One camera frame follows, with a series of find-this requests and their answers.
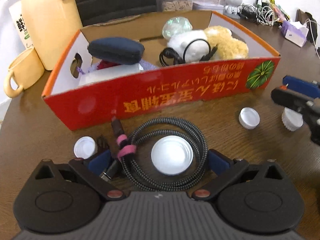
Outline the large white jar lid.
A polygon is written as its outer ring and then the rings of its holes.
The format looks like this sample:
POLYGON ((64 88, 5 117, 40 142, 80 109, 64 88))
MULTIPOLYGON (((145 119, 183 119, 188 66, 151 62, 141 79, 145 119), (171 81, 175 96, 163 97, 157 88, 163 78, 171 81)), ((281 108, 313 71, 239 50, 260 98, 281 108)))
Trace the large white jar lid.
POLYGON ((289 108, 284 108, 281 115, 281 120, 286 129, 291 132, 300 129, 304 124, 303 116, 289 108))

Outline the small white bottle cap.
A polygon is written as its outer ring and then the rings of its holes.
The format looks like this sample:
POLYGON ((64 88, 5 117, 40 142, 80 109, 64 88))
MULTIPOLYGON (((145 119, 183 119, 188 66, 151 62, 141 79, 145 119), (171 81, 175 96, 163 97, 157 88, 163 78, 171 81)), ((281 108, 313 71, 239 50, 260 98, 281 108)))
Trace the small white bottle cap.
POLYGON ((88 159, 97 153, 98 147, 92 137, 85 136, 76 141, 73 151, 77 158, 88 159))

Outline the medium white bottle cap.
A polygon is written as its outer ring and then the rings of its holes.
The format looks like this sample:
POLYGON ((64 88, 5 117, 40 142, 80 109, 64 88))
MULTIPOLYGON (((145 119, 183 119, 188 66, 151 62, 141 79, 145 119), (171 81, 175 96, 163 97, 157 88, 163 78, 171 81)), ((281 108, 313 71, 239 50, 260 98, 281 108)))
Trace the medium white bottle cap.
POLYGON ((245 129, 255 129, 260 123, 260 115, 251 107, 244 107, 239 113, 239 123, 245 129))

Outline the purple tissue pack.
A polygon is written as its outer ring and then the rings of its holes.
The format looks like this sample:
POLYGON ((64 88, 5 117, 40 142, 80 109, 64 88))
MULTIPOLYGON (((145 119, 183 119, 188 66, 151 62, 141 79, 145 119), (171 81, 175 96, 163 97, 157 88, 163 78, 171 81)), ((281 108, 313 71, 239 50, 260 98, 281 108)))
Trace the purple tissue pack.
POLYGON ((283 37, 295 45, 302 47, 306 43, 309 29, 306 25, 298 22, 284 21, 281 26, 281 34, 283 37))

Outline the yellow plush toy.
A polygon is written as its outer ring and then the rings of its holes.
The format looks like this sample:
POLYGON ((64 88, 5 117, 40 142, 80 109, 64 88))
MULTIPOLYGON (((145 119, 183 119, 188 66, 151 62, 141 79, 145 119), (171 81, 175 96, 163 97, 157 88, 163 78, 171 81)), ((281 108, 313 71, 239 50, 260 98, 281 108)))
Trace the yellow plush toy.
POLYGON ((212 59, 233 60, 248 57, 249 48, 247 44, 232 36, 232 32, 220 25, 204 29, 208 42, 212 47, 217 47, 212 59))

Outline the red cardboard pumpkin box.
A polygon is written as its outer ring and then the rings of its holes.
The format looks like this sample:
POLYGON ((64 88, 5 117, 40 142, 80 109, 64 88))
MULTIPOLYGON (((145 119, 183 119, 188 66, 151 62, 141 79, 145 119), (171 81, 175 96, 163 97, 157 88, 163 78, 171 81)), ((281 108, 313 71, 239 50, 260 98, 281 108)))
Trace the red cardboard pumpkin box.
POLYGON ((280 54, 262 38, 238 22, 215 11, 152 12, 107 23, 88 25, 71 39, 42 92, 44 102, 72 131, 110 121, 159 111, 167 106, 197 100, 212 100, 265 88, 280 60, 280 54), (159 65, 165 47, 163 25, 170 18, 187 18, 195 29, 224 26, 246 42, 249 57, 178 66, 159 65), (156 70, 142 71, 112 80, 79 85, 71 65, 82 60, 87 70, 97 59, 88 50, 89 42, 103 37, 126 37, 139 41, 146 62, 156 70))

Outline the small white robot figure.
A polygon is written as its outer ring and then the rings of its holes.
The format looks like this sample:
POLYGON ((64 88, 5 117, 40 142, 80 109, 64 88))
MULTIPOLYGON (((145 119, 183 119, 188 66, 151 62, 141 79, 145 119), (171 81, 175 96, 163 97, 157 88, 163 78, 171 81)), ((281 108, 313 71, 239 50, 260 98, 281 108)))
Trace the small white robot figure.
POLYGON ((226 5, 223 14, 229 18, 239 19, 240 6, 242 5, 242 0, 226 0, 226 5))

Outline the white plush toy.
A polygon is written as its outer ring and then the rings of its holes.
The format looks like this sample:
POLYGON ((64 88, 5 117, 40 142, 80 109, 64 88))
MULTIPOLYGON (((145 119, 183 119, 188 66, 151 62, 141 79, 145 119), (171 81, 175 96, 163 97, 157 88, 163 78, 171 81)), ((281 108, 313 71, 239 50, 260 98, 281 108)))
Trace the white plush toy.
POLYGON ((199 62, 210 51, 203 30, 192 30, 171 37, 167 47, 174 49, 186 63, 199 62))

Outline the yellow ceramic mug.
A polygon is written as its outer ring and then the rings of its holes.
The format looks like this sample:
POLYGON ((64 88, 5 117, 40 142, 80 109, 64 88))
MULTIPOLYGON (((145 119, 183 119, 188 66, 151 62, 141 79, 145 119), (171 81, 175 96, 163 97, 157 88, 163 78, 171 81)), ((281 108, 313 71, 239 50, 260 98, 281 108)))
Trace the yellow ceramic mug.
POLYGON ((20 53, 10 64, 3 89, 10 98, 19 96, 34 85, 44 74, 45 68, 34 47, 20 53))

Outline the white decorated tin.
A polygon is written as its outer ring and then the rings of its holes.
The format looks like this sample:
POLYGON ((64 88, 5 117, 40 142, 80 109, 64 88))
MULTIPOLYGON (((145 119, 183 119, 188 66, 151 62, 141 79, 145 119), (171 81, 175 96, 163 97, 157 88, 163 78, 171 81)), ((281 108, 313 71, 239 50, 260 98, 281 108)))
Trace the white decorated tin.
POLYGON ((193 2, 193 10, 210 10, 223 13, 224 8, 225 7, 221 4, 193 2))

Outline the iridescent crystal ball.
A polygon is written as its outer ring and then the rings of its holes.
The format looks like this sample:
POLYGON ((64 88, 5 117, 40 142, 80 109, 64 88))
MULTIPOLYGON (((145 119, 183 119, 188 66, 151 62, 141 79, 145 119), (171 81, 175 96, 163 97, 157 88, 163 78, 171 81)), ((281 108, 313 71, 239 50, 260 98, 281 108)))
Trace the iridescent crystal ball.
POLYGON ((173 36, 192 31, 193 26, 185 17, 173 17, 164 24, 162 29, 163 37, 169 41, 173 36))

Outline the navy zip pouch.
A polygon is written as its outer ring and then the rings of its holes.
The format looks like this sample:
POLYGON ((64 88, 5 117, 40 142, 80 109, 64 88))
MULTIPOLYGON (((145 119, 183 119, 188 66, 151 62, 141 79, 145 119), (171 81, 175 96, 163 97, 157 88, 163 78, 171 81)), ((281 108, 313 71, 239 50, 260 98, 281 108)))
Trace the navy zip pouch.
POLYGON ((143 56, 144 46, 124 37, 106 37, 93 40, 87 47, 95 58, 118 64, 136 64, 143 56))

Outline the yellow thermos jug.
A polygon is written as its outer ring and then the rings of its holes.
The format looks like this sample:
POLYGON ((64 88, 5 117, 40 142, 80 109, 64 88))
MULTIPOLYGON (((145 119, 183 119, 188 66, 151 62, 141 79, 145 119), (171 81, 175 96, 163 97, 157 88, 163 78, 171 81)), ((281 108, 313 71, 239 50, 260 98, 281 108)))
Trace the yellow thermos jug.
POLYGON ((82 28, 75 0, 21 0, 22 16, 46 70, 53 70, 82 28))

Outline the white milk carton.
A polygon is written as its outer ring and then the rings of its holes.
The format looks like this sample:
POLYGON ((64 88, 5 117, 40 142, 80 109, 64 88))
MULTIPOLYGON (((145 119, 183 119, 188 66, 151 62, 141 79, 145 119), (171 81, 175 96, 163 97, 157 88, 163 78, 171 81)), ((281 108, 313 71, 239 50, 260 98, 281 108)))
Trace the white milk carton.
POLYGON ((14 26, 18 32, 20 40, 22 41, 25 49, 33 46, 33 42, 26 28, 24 19, 22 17, 22 4, 21 1, 17 1, 9 7, 11 18, 14 22, 14 26))

